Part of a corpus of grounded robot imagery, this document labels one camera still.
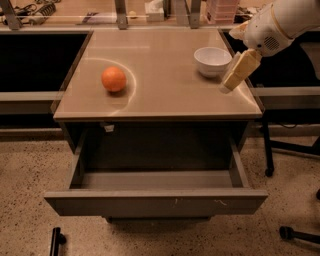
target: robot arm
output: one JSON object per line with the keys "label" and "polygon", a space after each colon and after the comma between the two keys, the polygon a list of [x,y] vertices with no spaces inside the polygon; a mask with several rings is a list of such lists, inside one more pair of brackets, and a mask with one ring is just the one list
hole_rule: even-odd
{"label": "robot arm", "polygon": [[230,31],[248,47],[223,78],[223,92],[230,92],[256,70],[262,57],[289,47],[295,38],[320,26],[320,0],[276,0],[266,5],[250,21]]}

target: speckled floor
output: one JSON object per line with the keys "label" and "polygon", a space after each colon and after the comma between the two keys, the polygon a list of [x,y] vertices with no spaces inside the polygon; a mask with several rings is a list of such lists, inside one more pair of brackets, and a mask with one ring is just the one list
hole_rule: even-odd
{"label": "speckled floor", "polygon": [[[288,140],[312,144],[314,138]],[[56,226],[67,238],[64,256],[319,255],[319,245],[283,241],[278,230],[320,234],[320,158],[274,150],[275,173],[267,178],[261,138],[249,138],[241,156],[252,187],[269,193],[254,215],[109,224],[101,217],[59,217],[43,199],[45,191],[63,187],[71,168],[65,141],[0,138],[0,255],[49,255]]]}

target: beige countertop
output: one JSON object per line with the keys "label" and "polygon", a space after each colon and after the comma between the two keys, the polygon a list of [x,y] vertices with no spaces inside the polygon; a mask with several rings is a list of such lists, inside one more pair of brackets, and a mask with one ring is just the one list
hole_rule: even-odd
{"label": "beige countertop", "polygon": [[[194,51],[226,48],[217,29],[97,28],[64,93],[57,121],[253,119],[262,115],[247,84],[223,94],[221,78],[196,69]],[[126,90],[112,95],[101,83],[108,66],[126,73]]]}

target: orange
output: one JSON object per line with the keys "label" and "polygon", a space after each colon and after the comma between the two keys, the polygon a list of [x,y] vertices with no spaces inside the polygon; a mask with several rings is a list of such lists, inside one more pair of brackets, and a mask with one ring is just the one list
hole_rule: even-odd
{"label": "orange", "polygon": [[127,78],[120,68],[111,66],[102,72],[101,82],[109,92],[119,92],[125,88]]}

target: metal pole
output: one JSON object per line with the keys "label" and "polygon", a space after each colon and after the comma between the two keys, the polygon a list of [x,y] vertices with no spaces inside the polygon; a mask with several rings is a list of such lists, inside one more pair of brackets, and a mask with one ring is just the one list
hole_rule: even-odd
{"label": "metal pole", "polygon": [[6,16],[9,28],[12,30],[19,30],[22,27],[22,22],[16,16],[10,0],[0,0],[0,6]]}

